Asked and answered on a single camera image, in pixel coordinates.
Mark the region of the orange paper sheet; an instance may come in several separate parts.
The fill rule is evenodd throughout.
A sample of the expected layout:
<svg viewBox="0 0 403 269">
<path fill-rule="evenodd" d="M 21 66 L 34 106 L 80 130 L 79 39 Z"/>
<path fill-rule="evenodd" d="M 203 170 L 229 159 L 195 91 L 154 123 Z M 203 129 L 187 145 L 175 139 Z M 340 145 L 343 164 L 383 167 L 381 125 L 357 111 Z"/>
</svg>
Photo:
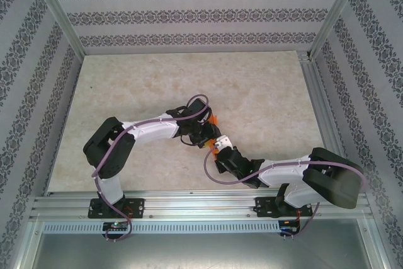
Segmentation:
<svg viewBox="0 0 403 269">
<path fill-rule="evenodd" d="M 218 128 L 217 117 L 215 115 L 211 114 L 205 126 L 207 127 L 207 140 L 216 139 L 222 135 Z"/>
</svg>

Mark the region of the grey metal sheet panel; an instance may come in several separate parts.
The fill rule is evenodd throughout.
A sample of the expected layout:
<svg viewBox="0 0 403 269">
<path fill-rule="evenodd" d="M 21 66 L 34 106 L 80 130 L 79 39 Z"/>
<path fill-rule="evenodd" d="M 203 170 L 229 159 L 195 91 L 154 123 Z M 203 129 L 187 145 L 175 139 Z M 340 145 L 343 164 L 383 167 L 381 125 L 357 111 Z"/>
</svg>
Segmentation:
<svg viewBox="0 0 403 269">
<path fill-rule="evenodd" d="M 394 269 L 371 219 L 315 220 L 304 233 L 136 234 L 109 243 L 98 233 L 51 233 L 28 225 L 9 269 Z"/>
</svg>

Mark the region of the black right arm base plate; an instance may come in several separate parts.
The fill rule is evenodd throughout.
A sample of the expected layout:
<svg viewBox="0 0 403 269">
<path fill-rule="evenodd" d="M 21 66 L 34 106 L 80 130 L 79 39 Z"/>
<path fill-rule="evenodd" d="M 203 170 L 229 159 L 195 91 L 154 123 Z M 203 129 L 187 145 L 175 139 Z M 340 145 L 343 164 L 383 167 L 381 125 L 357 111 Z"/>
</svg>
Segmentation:
<svg viewBox="0 0 403 269">
<path fill-rule="evenodd" d="M 287 204 L 282 197 L 256 197 L 253 211 L 258 217 L 297 217 L 298 214 L 302 217 L 310 217 L 313 214 L 311 208 L 303 206 L 295 208 Z"/>
</svg>

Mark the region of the long aluminium mounting rail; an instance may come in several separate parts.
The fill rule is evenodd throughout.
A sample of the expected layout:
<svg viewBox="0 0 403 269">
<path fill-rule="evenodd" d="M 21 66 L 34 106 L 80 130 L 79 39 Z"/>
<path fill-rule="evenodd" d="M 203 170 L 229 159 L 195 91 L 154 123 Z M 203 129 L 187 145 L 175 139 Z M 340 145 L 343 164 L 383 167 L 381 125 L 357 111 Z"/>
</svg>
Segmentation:
<svg viewBox="0 0 403 269">
<path fill-rule="evenodd" d="M 143 220 L 253 220 L 256 197 L 275 197 L 275 189 L 134 191 L 127 198 L 143 198 Z M 34 199 L 31 221 L 85 221 L 95 192 L 55 192 Z"/>
</svg>

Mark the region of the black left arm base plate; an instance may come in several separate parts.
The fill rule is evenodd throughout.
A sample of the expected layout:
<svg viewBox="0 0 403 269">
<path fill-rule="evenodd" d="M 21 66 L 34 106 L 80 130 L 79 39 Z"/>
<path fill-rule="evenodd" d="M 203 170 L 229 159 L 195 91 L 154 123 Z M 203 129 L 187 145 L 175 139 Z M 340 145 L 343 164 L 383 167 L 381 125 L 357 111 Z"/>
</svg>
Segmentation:
<svg viewBox="0 0 403 269">
<path fill-rule="evenodd" d="M 130 219 L 141 219 L 144 213 L 145 200 L 142 198 L 123 197 L 113 204 L 120 212 Z M 88 210 L 89 219 L 122 219 L 123 216 L 111 209 L 101 198 L 91 199 Z"/>
</svg>

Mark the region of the aluminium side rail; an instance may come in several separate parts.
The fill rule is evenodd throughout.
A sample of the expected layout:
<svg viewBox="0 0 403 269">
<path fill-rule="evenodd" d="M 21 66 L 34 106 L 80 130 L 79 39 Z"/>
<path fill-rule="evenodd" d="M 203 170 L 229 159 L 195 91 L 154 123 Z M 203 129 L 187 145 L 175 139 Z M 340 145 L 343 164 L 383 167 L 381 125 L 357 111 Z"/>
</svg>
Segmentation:
<svg viewBox="0 0 403 269">
<path fill-rule="evenodd" d="M 324 145 L 311 151 L 312 159 L 303 172 L 303 180 L 326 198 L 332 194 L 356 195 L 365 185 L 362 170 L 346 159 L 315 62 L 306 53 L 297 56 Z"/>
</svg>

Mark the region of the aluminium frame post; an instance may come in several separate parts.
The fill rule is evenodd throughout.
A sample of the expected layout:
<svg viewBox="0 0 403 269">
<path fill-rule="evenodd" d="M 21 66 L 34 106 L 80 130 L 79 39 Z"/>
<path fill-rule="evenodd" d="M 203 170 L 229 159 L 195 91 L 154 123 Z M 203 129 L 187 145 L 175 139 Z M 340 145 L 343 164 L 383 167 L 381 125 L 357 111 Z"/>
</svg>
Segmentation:
<svg viewBox="0 0 403 269">
<path fill-rule="evenodd" d="M 333 2 L 333 5 L 331 6 L 327 16 L 325 17 L 325 20 L 309 50 L 310 60 L 314 60 L 318 56 L 322 45 L 325 43 L 327 37 L 330 34 L 330 31 L 332 30 L 347 2 L 348 0 L 335 0 Z"/>
<path fill-rule="evenodd" d="M 79 39 L 79 35 L 76 33 L 60 1 L 59 0 L 44 0 L 44 1 L 46 2 L 50 12 L 52 13 L 56 22 L 59 24 L 61 30 L 66 36 L 66 39 L 71 45 L 80 63 L 83 63 L 84 58 L 86 56 L 86 51 Z"/>
</svg>

